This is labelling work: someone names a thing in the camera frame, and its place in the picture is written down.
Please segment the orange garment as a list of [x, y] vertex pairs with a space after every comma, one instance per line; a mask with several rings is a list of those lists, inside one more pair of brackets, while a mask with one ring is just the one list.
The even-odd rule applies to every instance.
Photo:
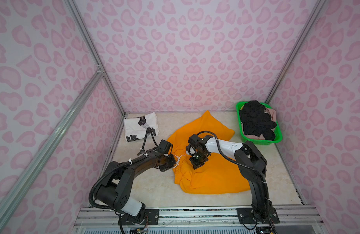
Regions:
[[185, 148], [190, 136], [204, 130], [213, 132], [220, 140], [226, 141], [231, 140], [235, 134], [234, 130], [224, 126], [209, 111], [175, 131], [167, 140], [173, 144], [172, 153], [180, 158], [173, 169], [174, 183], [189, 194], [218, 195], [249, 191], [248, 180], [240, 174], [238, 166], [228, 162], [219, 153], [211, 154], [202, 167], [193, 168]]

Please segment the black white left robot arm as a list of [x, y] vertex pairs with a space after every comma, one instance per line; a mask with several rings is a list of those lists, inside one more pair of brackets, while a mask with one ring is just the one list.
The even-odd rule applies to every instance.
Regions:
[[134, 159], [109, 163], [89, 192], [90, 205], [98, 209], [113, 210], [129, 222], [141, 224], [145, 219], [145, 205], [131, 197], [133, 181], [152, 168], [161, 172], [173, 168], [176, 160], [172, 149], [170, 142], [162, 140], [152, 149], [140, 150]]

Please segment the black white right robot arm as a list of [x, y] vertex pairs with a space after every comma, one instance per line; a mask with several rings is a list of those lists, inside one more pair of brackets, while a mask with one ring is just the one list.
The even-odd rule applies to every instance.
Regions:
[[240, 174], [248, 181], [252, 204], [251, 209], [240, 212], [240, 223], [278, 224], [279, 217], [269, 198], [266, 182], [267, 160], [251, 141], [237, 143], [218, 139], [209, 131], [193, 134], [188, 139], [186, 153], [191, 156], [193, 169], [198, 169], [208, 161], [213, 153], [220, 154], [227, 161], [238, 166]]

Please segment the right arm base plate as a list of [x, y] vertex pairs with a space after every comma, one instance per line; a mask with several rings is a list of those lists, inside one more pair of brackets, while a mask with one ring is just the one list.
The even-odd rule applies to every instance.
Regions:
[[279, 224], [279, 215], [275, 208], [269, 211], [259, 211], [253, 208], [237, 208], [237, 216], [240, 224], [269, 224], [271, 220], [274, 224]]

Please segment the white t-shirt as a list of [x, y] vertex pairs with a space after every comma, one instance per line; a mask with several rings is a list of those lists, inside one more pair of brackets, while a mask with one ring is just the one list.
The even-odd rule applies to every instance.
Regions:
[[152, 129], [153, 135], [159, 131], [157, 115], [153, 112], [145, 116], [124, 119], [124, 133], [127, 142], [144, 139], [147, 128]]

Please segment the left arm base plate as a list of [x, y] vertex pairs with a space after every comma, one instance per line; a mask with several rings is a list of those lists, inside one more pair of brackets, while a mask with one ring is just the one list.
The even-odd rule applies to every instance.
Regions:
[[159, 209], [146, 209], [143, 207], [136, 216], [125, 213], [120, 216], [121, 225], [158, 225]]

